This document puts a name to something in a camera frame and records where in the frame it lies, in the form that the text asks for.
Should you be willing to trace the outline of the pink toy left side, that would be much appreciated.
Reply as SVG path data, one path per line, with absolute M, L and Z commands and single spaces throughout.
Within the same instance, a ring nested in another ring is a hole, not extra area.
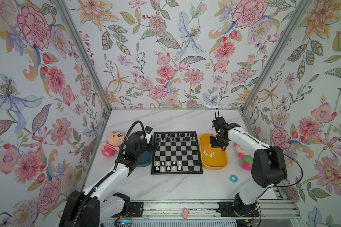
M 107 133 L 107 139 L 107 142 L 102 143 L 101 153 L 105 157 L 112 157 L 119 151 L 125 136 L 118 131 L 114 131 Z

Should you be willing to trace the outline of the aluminium frame post left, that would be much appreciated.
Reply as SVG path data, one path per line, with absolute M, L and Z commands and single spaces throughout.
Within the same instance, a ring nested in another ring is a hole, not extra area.
M 89 72 L 90 77 L 92 78 L 92 81 L 94 82 L 95 88 L 98 91 L 102 104 L 109 112 L 111 112 L 112 111 L 111 105 L 108 101 L 108 98 L 105 94 L 103 87 L 101 86 L 99 77 L 97 76 L 96 71 L 95 71 L 95 67 L 91 61 L 91 58 L 87 54 L 86 48 L 82 42 L 80 34 L 70 15 L 69 9 L 67 8 L 64 1 L 54 0 L 54 4 L 57 10 L 59 11 L 61 18 L 64 21 L 65 25 L 68 26 L 70 36 L 76 48 L 78 49 L 79 56 L 81 57 L 83 64 L 85 65 L 86 69 Z

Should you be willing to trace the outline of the aluminium frame post right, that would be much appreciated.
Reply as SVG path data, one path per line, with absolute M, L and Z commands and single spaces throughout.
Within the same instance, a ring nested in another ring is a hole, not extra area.
M 273 65 L 278 60 L 278 57 L 281 55 L 283 49 L 287 46 L 287 43 L 289 42 L 291 35 L 297 28 L 297 24 L 302 19 L 302 16 L 306 13 L 309 5 L 310 2 L 308 0 L 302 0 L 297 5 L 295 12 L 291 16 L 291 19 L 289 20 L 287 26 L 285 27 L 284 34 L 281 36 L 280 40 L 277 42 L 277 45 L 271 52 L 270 59 L 266 62 L 265 67 L 261 71 L 261 74 L 258 77 L 258 80 L 256 81 L 256 84 L 251 90 L 251 93 L 249 94 L 247 100 L 244 102 L 242 108 L 240 108 L 240 111 L 242 113 L 246 113 L 246 111 L 251 108 L 252 102 L 254 101 L 256 95 L 258 94 L 270 70 L 273 68 Z

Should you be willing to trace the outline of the pink small toy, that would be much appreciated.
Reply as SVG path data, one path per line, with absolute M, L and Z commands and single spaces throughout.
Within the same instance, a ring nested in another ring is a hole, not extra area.
M 189 210 L 187 208 L 184 208 L 182 217 L 184 220 L 187 220 L 189 216 Z

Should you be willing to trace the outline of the black white chess board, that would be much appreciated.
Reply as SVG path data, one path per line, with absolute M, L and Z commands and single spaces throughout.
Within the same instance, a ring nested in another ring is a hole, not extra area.
M 151 164 L 152 175 L 181 175 L 202 174 L 200 148 L 195 131 L 155 132 L 154 138 L 160 138 L 157 151 L 153 153 Z M 156 162 L 159 162 L 160 171 L 156 171 Z M 161 162 L 165 162 L 165 171 L 161 171 Z M 166 162 L 170 162 L 170 171 L 167 171 Z M 172 171 L 172 163 L 176 161 L 176 171 Z M 178 162 L 182 161 L 181 171 L 178 171 Z

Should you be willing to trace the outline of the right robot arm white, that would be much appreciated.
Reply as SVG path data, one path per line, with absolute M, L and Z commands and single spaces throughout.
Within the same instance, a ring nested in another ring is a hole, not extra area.
M 278 146 L 270 146 L 246 132 L 236 123 L 227 123 L 220 116 L 212 121 L 213 136 L 210 137 L 212 148 L 225 150 L 229 142 L 235 142 L 246 152 L 253 155 L 253 181 L 235 195 L 233 211 L 238 216 L 256 206 L 259 198 L 270 188 L 277 186 L 288 176 L 284 153 Z

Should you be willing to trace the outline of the yellow plastic bin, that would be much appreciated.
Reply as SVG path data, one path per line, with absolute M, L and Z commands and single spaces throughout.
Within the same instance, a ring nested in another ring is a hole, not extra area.
M 212 148 L 210 137 L 212 134 L 203 134 L 199 139 L 199 148 L 202 166 L 209 170 L 221 170 L 228 166 L 228 158 L 221 148 Z

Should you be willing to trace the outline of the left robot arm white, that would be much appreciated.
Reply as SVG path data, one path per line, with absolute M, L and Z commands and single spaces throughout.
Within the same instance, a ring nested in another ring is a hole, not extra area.
M 110 171 L 92 186 L 69 195 L 59 226 L 100 227 L 112 216 L 128 214 L 130 197 L 113 190 L 135 170 L 139 157 L 145 152 L 155 152 L 160 142 L 147 129 L 125 137 Z

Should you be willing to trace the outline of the aluminium frame post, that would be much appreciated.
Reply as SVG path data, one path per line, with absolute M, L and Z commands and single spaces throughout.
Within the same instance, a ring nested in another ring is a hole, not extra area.
M 277 45 L 271 52 L 270 59 L 266 62 L 265 67 L 261 71 L 261 74 L 258 77 L 258 80 L 256 81 L 256 84 L 251 90 L 251 93 L 249 94 L 247 100 L 244 102 L 242 108 L 240 108 L 240 111 L 242 113 L 246 113 L 246 111 L 251 108 L 252 102 L 254 101 L 256 95 L 258 94 L 270 70 L 273 68 L 273 65 L 278 60 L 278 57 L 281 55 L 283 49 L 287 46 L 287 43 L 289 42 L 291 35 L 297 28 L 297 24 L 302 19 L 302 16 L 306 13 L 309 5 L 310 2 L 308 0 L 302 0 L 297 5 L 295 12 L 291 16 L 291 19 L 289 20 L 287 26 L 285 27 L 284 34 L 281 36 L 280 40 L 277 42 Z
M 112 111 L 111 105 L 108 101 L 108 98 L 105 94 L 103 87 L 101 86 L 99 77 L 97 76 L 96 71 L 95 71 L 95 67 L 91 61 L 91 58 L 87 54 L 86 48 L 82 42 L 80 34 L 70 15 L 69 9 L 67 8 L 64 1 L 54 0 L 54 4 L 57 10 L 59 11 L 61 18 L 64 21 L 65 25 L 68 26 L 70 36 L 76 48 L 78 49 L 79 56 L 81 57 L 83 64 L 85 65 L 86 69 L 89 72 L 90 77 L 92 78 L 92 81 L 94 82 L 95 88 L 98 91 L 102 104 L 109 112 L 111 112 Z

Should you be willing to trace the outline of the plush doll toy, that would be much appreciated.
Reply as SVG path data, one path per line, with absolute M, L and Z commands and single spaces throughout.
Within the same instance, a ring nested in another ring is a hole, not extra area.
M 249 155 L 239 144 L 234 143 L 234 147 L 241 161 L 242 168 L 247 171 L 252 170 L 253 157 Z

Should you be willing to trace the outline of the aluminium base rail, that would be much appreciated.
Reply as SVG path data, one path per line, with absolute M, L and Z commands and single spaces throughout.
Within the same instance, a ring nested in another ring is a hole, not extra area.
M 298 219 L 301 218 L 297 206 L 290 200 L 259 200 L 252 211 L 238 216 L 231 209 L 220 208 L 220 202 L 230 203 L 231 200 L 133 200 L 141 202 L 142 208 L 131 213 L 127 219 L 180 219 L 183 220 L 184 210 L 188 210 L 191 219 Z

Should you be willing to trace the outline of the teal plastic bin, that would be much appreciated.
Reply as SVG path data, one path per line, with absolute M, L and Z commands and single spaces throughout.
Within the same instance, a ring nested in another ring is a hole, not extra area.
M 137 167 L 147 167 L 151 164 L 153 158 L 152 148 L 152 141 L 150 140 L 149 144 L 145 148 L 145 152 L 138 158 Z

